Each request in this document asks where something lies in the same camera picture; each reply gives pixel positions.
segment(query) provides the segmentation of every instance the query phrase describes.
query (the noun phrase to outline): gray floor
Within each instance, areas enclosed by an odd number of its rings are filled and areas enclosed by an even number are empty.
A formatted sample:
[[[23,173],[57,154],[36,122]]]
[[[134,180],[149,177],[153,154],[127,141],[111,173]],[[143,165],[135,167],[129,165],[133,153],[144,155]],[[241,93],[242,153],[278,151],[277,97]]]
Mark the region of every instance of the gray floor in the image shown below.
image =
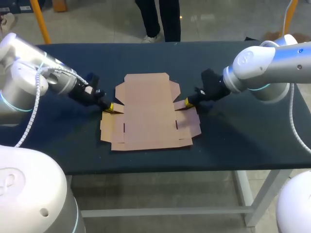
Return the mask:
[[[281,28],[289,0],[180,0],[182,40],[262,38]],[[139,43],[145,36],[134,0],[68,0],[69,11],[44,11],[53,43]],[[311,4],[303,0],[291,33],[311,35]],[[13,29],[34,44],[43,44],[33,14],[18,15]],[[300,90],[311,106],[311,88]],[[256,195],[269,171],[249,171]],[[231,172],[177,172],[76,176],[73,191],[82,210],[223,206],[238,204]],[[276,198],[256,229],[245,227],[241,215],[147,216],[86,219],[88,233],[277,233]]]

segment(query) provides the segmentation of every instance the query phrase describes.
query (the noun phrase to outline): dark blue table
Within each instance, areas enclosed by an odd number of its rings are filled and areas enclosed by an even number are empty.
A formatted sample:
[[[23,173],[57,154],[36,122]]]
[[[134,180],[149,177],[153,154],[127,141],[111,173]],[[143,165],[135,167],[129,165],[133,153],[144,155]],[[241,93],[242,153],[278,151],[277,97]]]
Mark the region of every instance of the dark blue table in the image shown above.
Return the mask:
[[[58,44],[40,46],[81,76],[93,71],[100,88],[114,100],[115,86],[128,73],[166,72],[180,84],[184,99],[201,86],[200,73],[221,73],[242,49],[257,42],[140,44]],[[311,155],[296,141],[289,124],[289,94],[265,105],[247,91],[212,103],[198,113],[202,135],[193,146],[169,150],[118,152],[100,141],[101,112],[66,96],[42,97],[23,147],[55,159],[67,175],[90,173],[290,169],[311,167]],[[311,146],[311,116],[298,89],[294,96],[296,129]],[[2,145],[15,145],[28,119],[14,128],[0,127]]]

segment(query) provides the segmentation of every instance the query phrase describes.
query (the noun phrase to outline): black pants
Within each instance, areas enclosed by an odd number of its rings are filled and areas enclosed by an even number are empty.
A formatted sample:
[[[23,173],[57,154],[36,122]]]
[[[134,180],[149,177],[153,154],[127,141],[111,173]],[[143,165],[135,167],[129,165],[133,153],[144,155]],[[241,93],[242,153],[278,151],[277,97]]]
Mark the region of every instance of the black pants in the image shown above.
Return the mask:
[[[141,11],[147,36],[155,37],[160,32],[155,0],[135,0]],[[159,0],[160,15],[166,42],[180,41],[179,0]]]

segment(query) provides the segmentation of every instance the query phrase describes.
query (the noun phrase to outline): white spiral cable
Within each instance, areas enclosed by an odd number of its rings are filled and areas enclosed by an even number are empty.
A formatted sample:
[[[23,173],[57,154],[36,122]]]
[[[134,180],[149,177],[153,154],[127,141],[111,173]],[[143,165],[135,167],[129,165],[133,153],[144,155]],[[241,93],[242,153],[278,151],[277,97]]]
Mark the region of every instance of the white spiral cable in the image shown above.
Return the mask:
[[[70,70],[67,70],[67,69],[64,69],[64,68],[61,68],[61,67],[45,67],[45,68],[39,68],[37,73],[35,74],[35,89],[36,89],[36,93],[35,93],[35,104],[34,104],[34,109],[33,109],[33,112],[30,116],[30,119],[29,119],[29,122],[28,122],[28,125],[24,131],[24,134],[23,136],[20,138],[19,142],[15,145],[15,147],[20,147],[21,144],[25,141],[32,125],[33,125],[33,122],[35,120],[35,116],[37,114],[37,110],[38,110],[38,107],[39,107],[39,100],[40,100],[40,75],[42,73],[45,73],[45,72],[54,72],[54,71],[59,71],[59,72],[64,72],[64,73],[67,73],[67,74],[70,74],[70,75],[73,75],[75,76],[77,79],[79,79],[83,84],[85,85],[88,85],[87,81],[85,81],[81,76],[79,76],[78,74],[70,71]]]
[[[290,124],[292,131],[294,133],[295,138],[297,141],[300,143],[300,145],[308,152],[311,154],[311,149],[301,140],[300,136],[298,135],[295,125],[294,125],[294,119],[293,119],[293,104],[294,104],[294,88],[295,85],[291,83],[291,98],[290,98]]]

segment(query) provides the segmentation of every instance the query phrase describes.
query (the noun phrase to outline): cardboard box blank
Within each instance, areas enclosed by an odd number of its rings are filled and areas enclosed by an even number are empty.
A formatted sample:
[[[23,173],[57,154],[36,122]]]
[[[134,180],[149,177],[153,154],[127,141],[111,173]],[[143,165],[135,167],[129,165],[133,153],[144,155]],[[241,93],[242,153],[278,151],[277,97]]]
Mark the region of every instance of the cardboard box blank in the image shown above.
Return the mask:
[[[128,74],[116,87],[114,104],[121,114],[103,112],[101,140],[111,142],[112,150],[147,150],[192,145],[192,137],[201,133],[195,108],[177,111],[183,101],[179,84],[166,73]]]

